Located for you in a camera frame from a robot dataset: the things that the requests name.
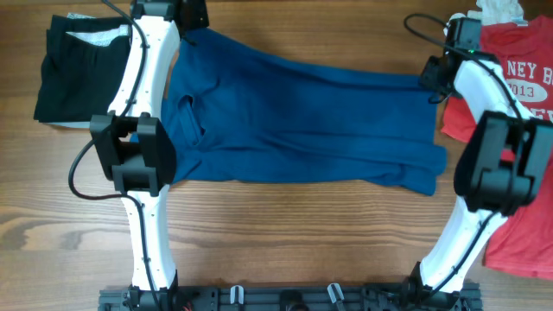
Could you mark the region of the blue polo shirt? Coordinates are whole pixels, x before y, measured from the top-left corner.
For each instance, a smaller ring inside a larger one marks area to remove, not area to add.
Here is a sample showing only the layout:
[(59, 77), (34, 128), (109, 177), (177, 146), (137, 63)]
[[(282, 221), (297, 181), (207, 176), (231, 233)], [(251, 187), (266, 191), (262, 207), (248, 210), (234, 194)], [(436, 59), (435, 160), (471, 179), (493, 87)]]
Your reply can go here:
[(286, 60), (211, 29), (179, 48), (161, 120), (176, 181), (363, 180), (435, 192), (447, 166), (413, 75)]

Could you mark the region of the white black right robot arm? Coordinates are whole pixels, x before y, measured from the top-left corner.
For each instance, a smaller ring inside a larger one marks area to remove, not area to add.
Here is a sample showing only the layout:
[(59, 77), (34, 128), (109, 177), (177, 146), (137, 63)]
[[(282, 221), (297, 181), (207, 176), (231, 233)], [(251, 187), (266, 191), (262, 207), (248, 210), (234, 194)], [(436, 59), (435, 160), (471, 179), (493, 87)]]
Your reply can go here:
[(463, 97), (477, 123), (454, 172), (454, 210), (400, 295), (408, 309), (449, 310), (489, 238), (536, 198), (552, 149), (552, 125), (518, 102), (490, 54), (432, 56), (420, 83), (440, 95)]

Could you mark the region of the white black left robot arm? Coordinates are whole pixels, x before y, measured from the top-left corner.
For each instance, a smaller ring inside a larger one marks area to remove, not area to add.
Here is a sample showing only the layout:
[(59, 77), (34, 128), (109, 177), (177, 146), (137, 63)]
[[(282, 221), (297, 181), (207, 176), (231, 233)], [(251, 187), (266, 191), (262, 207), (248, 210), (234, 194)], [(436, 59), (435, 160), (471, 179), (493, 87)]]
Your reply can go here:
[(134, 1), (130, 54), (104, 115), (92, 116), (91, 145), (114, 197), (124, 203), (133, 250), (129, 288), (103, 291), (101, 310), (189, 310), (168, 245), (167, 198), (176, 153), (162, 126), (166, 78), (186, 33), (209, 25), (203, 1)]

